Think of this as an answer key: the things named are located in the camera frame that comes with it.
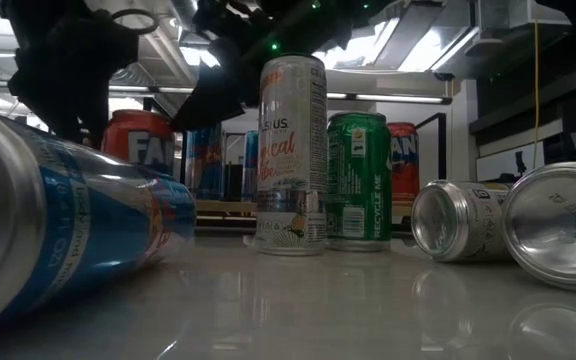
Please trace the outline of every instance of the orange can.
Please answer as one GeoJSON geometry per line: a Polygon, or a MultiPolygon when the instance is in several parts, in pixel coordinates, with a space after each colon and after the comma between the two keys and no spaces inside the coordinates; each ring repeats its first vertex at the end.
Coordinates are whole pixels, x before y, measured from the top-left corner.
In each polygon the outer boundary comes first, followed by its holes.
{"type": "Polygon", "coordinates": [[[411,123],[391,123],[392,201],[412,202],[419,194],[419,136],[411,123]]]}
{"type": "Polygon", "coordinates": [[[171,175],[175,133],[163,115],[142,110],[117,110],[104,133],[101,151],[171,175]]]}

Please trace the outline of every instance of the soda can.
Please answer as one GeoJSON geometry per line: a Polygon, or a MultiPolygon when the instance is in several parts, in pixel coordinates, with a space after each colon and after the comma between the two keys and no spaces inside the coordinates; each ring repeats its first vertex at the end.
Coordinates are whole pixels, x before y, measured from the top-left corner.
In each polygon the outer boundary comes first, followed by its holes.
{"type": "Polygon", "coordinates": [[[512,188],[503,236],[530,274],[576,291],[576,162],[547,165],[512,188]]]}
{"type": "Polygon", "coordinates": [[[197,198],[224,198],[224,139],[221,124],[189,131],[187,136],[186,186],[197,198]]]}
{"type": "Polygon", "coordinates": [[[254,247],[315,255],[326,236],[326,70],[311,56],[269,61],[261,76],[254,247]]]}
{"type": "Polygon", "coordinates": [[[390,245],[390,131],[377,113],[339,113],[328,127],[329,246],[381,251],[390,245]]]}
{"type": "Polygon", "coordinates": [[[169,176],[0,119],[0,321],[179,255],[195,218],[169,176]]]}
{"type": "Polygon", "coordinates": [[[101,151],[131,164],[172,175],[175,133],[163,115],[118,110],[113,112],[104,132],[101,151]]]}
{"type": "Polygon", "coordinates": [[[507,194],[504,184],[431,182],[412,208],[417,245],[441,262],[510,259],[501,234],[507,194]]]}
{"type": "Polygon", "coordinates": [[[243,201],[256,201],[258,155],[259,132],[257,130],[248,131],[244,142],[244,174],[241,181],[241,199],[243,201]]]}
{"type": "Polygon", "coordinates": [[[392,201],[412,202],[419,194],[419,136],[415,125],[391,123],[392,201]]]}

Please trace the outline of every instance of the white can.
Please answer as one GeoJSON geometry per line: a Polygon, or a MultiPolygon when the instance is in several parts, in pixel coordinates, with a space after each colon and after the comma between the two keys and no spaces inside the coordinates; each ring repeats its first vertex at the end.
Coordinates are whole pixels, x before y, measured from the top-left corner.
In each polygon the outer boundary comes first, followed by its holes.
{"type": "Polygon", "coordinates": [[[254,247],[315,255],[326,236],[326,71],[317,58],[287,55],[261,76],[259,181],[254,247]]]}
{"type": "Polygon", "coordinates": [[[437,180],[417,196],[412,231],[435,261],[510,260],[501,235],[504,184],[437,180]]]}

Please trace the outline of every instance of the glossy tabletop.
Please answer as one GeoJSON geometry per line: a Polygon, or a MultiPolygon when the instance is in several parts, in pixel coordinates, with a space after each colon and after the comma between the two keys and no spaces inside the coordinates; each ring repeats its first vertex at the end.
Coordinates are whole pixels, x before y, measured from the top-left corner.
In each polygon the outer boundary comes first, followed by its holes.
{"type": "Polygon", "coordinates": [[[0,359],[576,359],[576,293],[393,248],[283,258],[199,239],[186,261],[0,330],[0,359]]]}

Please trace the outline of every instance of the beverage can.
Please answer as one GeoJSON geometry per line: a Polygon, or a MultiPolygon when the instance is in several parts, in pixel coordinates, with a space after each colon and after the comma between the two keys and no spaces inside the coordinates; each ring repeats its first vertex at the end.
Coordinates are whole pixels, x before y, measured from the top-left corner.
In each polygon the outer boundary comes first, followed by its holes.
{"type": "Polygon", "coordinates": [[[221,124],[189,131],[186,186],[197,199],[223,200],[225,133],[221,124]]]}
{"type": "Polygon", "coordinates": [[[323,252],[326,96],[326,71],[317,58],[286,55],[264,66],[254,240],[260,252],[323,252]]]}
{"type": "Polygon", "coordinates": [[[248,131],[244,141],[244,171],[241,181],[243,201],[257,200],[257,163],[259,159],[259,132],[248,131]]]}
{"type": "Polygon", "coordinates": [[[390,244],[391,163],[386,117],[339,113],[328,127],[329,246],[380,251],[390,244]]]}
{"type": "Polygon", "coordinates": [[[412,202],[419,194],[419,136],[415,125],[390,123],[392,200],[412,202]]]}
{"type": "Polygon", "coordinates": [[[118,110],[104,132],[101,151],[131,164],[172,175],[175,133],[168,119],[149,111],[118,110]]]}
{"type": "Polygon", "coordinates": [[[576,162],[546,165],[521,178],[504,204],[502,228],[526,271],[576,291],[576,162]]]}
{"type": "Polygon", "coordinates": [[[412,209],[419,247],[436,261],[507,260],[501,209],[503,184],[437,180],[428,184],[412,209]]]}
{"type": "Polygon", "coordinates": [[[192,244],[170,176],[0,119],[0,321],[192,244]]]}

